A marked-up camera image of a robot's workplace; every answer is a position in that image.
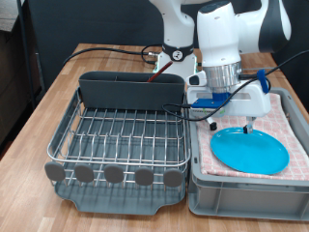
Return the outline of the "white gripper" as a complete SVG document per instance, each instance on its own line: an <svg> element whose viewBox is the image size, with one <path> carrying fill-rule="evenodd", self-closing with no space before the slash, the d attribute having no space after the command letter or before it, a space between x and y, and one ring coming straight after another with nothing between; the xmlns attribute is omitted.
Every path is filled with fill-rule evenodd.
<svg viewBox="0 0 309 232"><path fill-rule="evenodd" d="M245 116L247 125L244 133L252 133L255 117L263 117L270 112L270 95L265 93L258 80L246 86L245 81L233 85L209 86L204 78L189 78L186 81L187 103L195 117L212 114L213 117ZM207 122L211 131L217 124L209 117Z"/></svg>

